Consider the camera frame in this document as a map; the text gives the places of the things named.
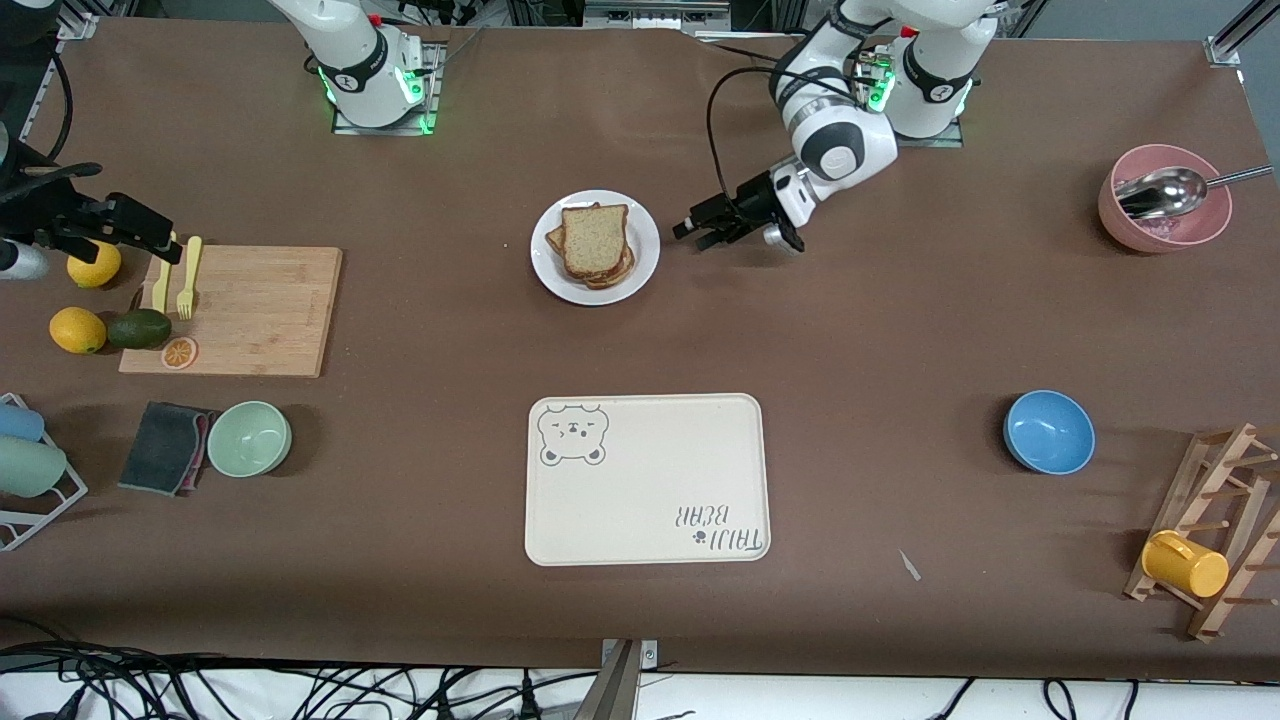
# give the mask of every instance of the bear face print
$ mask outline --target bear face print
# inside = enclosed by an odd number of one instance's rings
[[[543,450],[538,456],[544,465],[559,465],[566,457],[599,465],[604,461],[607,429],[609,416],[599,405],[548,407],[538,418],[538,432],[543,436]]]

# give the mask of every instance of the yellow cup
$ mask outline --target yellow cup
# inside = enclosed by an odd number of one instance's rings
[[[1174,530],[1161,530],[1142,548],[1142,571],[1175,588],[1210,597],[1226,584],[1230,568],[1221,552],[1194,543]]]

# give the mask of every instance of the avocado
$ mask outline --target avocado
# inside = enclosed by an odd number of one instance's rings
[[[129,310],[106,325],[106,340],[125,350],[152,350],[164,345],[173,333],[173,323],[164,313],[150,307]]]

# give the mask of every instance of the gray cloth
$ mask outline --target gray cloth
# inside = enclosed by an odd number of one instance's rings
[[[195,489],[214,415],[212,410],[148,402],[124,464],[120,487],[169,497]]]

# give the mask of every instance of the orange slice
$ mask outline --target orange slice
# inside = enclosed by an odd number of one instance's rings
[[[200,346],[189,337],[175,337],[160,351],[160,364],[166,370],[186,370],[200,355]]]

